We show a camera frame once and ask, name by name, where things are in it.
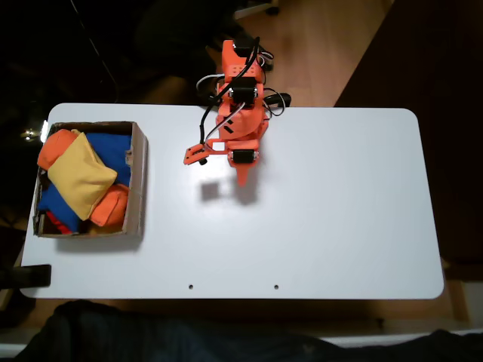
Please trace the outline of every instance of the electrical wire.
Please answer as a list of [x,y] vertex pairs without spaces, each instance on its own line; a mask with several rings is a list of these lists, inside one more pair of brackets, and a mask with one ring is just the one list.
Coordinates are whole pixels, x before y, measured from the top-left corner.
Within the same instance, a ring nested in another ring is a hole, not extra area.
[[280,97],[281,99],[281,111],[280,113],[274,113],[272,111],[272,108],[269,106],[269,110],[270,110],[270,113],[272,113],[272,115],[274,115],[275,117],[279,117],[283,112],[285,112],[285,108],[286,108],[286,105],[285,105],[285,100],[284,100],[284,97],[281,96],[281,94],[279,92],[277,92],[275,89],[273,88],[270,88],[270,87],[265,87],[263,90],[267,90],[267,91],[272,91],[273,93],[275,94],[278,94],[278,96]]
[[225,75],[223,73],[220,73],[220,74],[210,74],[210,75],[206,75],[205,77],[201,78],[197,83],[196,83],[196,90],[199,91],[199,85],[205,81],[206,79],[209,79],[209,78],[225,78]]
[[243,102],[237,109],[235,109],[228,117],[226,117],[223,121],[221,121],[219,124],[217,124],[211,131],[210,133],[206,136],[206,139],[205,139],[205,147],[207,147],[208,149],[212,150],[213,149],[206,143],[210,137],[213,135],[213,133],[215,133],[217,130],[219,130],[222,126],[224,126],[230,119],[232,119],[233,117],[235,117],[235,115],[240,112],[243,107],[245,107],[245,102]]
[[262,73],[263,73],[263,85],[266,84],[266,73],[265,73],[265,69],[263,68],[263,66],[265,65],[265,58],[260,56],[260,59],[263,60],[263,63],[260,64],[260,62],[257,60],[257,63],[258,65],[260,66],[260,68],[262,69]]
[[78,18],[78,21],[80,22],[86,36],[88,37],[89,39],[89,42],[91,43],[92,45],[92,48],[94,49],[94,51],[96,52],[97,54],[97,57],[99,57],[99,60],[100,62],[103,64],[103,67],[104,69],[106,70],[107,74],[109,75],[109,77],[111,78],[111,81],[112,83],[114,84],[114,91],[115,91],[115,99],[114,99],[114,103],[117,103],[118,100],[119,100],[119,85],[118,85],[118,82],[115,81],[114,77],[112,76],[112,73],[111,71],[109,70],[109,67],[106,65],[106,62],[104,62],[104,59],[100,56],[99,54],[99,51],[97,50],[96,48],[96,45],[94,44],[94,42],[92,41],[91,37],[89,36],[85,26],[84,26],[84,23],[82,22],[82,19],[81,19],[81,14],[78,13],[77,11],[77,7],[75,6],[74,4],[74,0],[70,0],[70,4],[72,5],[72,7],[74,8],[74,11],[77,13],[77,18]]
[[270,114],[270,118],[269,119],[272,119],[272,116],[273,116],[273,112],[272,110],[270,109],[269,105],[266,104],[265,100],[263,101],[263,108],[266,109],[267,111],[269,111],[269,114]]
[[270,60],[275,59],[275,56],[272,53],[270,53],[269,51],[261,51],[260,54],[262,54],[266,58],[269,58]]
[[206,108],[205,113],[203,114],[202,120],[199,125],[199,133],[200,133],[200,143],[204,144],[205,142],[205,119],[207,118],[208,114],[210,113],[211,109],[213,106],[221,99],[221,97],[231,88],[234,83],[236,83],[251,67],[251,65],[254,63],[254,61],[257,59],[258,56],[258,44],[260,43],[260,37],[256,37],[254,39],[254,44],[252,46],[252,53],[250,59],[247,58],[247,62],[243,70],[236,76],[234,79],[228,83],[225,88],[218,93],[218,95],[215,96],[215,98],[212,99],[212,103],[209,105],[209,107]]

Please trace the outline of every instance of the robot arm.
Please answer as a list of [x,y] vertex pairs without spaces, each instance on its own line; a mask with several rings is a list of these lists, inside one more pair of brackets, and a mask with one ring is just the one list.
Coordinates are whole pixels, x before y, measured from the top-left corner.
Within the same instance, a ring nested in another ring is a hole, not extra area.
[[[200,162],[206,164],[210,155],[227,155],[230,166],[237,171],[238,184],[244,186],[248,171],[259,161],[260,140],[269,126],[266,114],[263,79],[258,52],[257,38],[253,47],[235,46],[233,40],[223,43],[222,67],[225,82],[217,86],[215,102],[221,100],[218,109],[217,125],[204,138],[203,123],[210,108],[207,109],[200,125],[202,139],[198,145],[186,150],[184,164]],[[285,96],[278,94],[277,100],[285,107]],[[211,137],[219,132],[217,139]],[[223,143],[224,149],[215,151],[214,143]]]

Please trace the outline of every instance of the orange 3d-printed part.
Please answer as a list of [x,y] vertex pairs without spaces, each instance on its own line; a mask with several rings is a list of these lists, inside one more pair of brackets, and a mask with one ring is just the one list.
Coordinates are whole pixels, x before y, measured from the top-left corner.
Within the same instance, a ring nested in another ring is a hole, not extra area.
[[[225,75],[224,84],[218,85],[217,92],[220,93],[229,83],[245,68],[247,57],[239,57],[235,52],[233,40],[226,40],[223,43],[222,68]],[[244,84],[249,84],[241,91],[244,94],[253,92],[253,102],[244,103],[240,97],[235,95],[231,89],[221,98],[222,103],[218,109],[217,125],[226,121],[236,109],[240,110],[232,116],[224,127],[219,129],[219,138],[206,140],[186,150],[184,164],[192,164],[200,161],[206,163],[209,155],[228,155],[230,166],[237,172],[238,184],[244,186],[248,178],[248,170],[257,165],[260,156],[260,139],[269,126],[269,118],[263,108],[263,71],[258,61],[254,61],[248,71],[242,76]],[[214,143],[224,143],[224,149],[215,151]]]

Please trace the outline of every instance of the open cardboard box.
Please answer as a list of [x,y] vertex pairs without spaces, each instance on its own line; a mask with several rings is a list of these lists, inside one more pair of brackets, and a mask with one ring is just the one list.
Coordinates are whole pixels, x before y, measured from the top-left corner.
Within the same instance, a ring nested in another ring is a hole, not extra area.
[[45,215],[38,211],[37,205],[42,197],[42,190],[51,184],[47,172],[38,169],[37,186],[35,188],[35,212],[33,217],[33,233],[44,238],[99,238],[119,235],[141,237],[143,234],[143,197],[145,192],[145,177],[147,173],[147,149],[148,140],[144,136],[136,122],[82,122],[82,123],[55,123],[52,124],[48,134],[50,136],[58,130],[79,130],[81,132],[98,132],[113,134],[130,134],[131,150],[126,152],[126,162],[131,166],[131,179],[129,182],[128,205],[122,230],[111,234],[89,235],[87,227],[89,221],[83,222],[81,232],[78,234],[64,235],[57,230],[54,224]]

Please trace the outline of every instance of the dark fabric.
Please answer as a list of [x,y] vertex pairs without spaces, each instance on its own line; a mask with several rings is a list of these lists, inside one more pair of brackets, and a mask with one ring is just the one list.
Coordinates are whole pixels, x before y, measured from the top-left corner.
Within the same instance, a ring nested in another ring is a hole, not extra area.
[[77,301],[59,306],[15,360],[473,362],[483,360],[483,335],[439,330],[400,345],[344,349],[306,336],[171,320]]

